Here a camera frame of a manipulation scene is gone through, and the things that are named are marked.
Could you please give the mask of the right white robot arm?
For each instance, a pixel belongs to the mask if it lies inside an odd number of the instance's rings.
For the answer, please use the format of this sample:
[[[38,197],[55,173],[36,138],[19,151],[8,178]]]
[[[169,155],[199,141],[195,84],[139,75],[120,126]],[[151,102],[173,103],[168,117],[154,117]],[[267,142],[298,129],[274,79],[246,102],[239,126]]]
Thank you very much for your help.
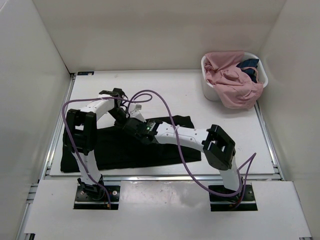
[[[129,118],[123,131],[146,145],[180,145],[204,153],[208,164],[219,171],[226,197],[236,200],[242,195],[243,188],[234,159],[235,142],[220,126],[213,124],[208,129],[193,129],[160,120],[142,122]]]

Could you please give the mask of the black trousers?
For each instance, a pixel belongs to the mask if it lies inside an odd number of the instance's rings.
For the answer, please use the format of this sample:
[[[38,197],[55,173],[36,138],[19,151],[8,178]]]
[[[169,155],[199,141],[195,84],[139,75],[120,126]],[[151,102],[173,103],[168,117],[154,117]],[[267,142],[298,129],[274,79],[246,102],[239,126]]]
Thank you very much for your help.
[[[190,116],[174,115],[176,126],[193,129]],[[185,162],[201,161],[201,152],[188,147],[181,147]],[[181,164],[178,147],[173,144],[145,145],[127,135],[116,126],[97,130],[97,143],[94,148],[97,167],[102,170],[159,167]],[[63,173],[79,173],[76,158],[63,146],[60,170]]]

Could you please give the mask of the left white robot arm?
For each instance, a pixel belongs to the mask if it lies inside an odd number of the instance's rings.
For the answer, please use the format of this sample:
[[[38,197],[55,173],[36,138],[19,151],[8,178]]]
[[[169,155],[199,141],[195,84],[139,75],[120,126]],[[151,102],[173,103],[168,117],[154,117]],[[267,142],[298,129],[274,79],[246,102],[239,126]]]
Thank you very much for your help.
[[[98,141],[98,120],[105,114],[110,114],[117,128],[123,127],[129,120],[122,108],[128,98],[121,88],[112,91],[103,90],[96,98],[84,99],[89,102],[80,109],[69,109],[62,114],[64,122],[63,146],[73,155],[78,165],[81,177],[78,179],[82,190],[93,200],[108,200],[110,193],[104,185],[94,156]]]

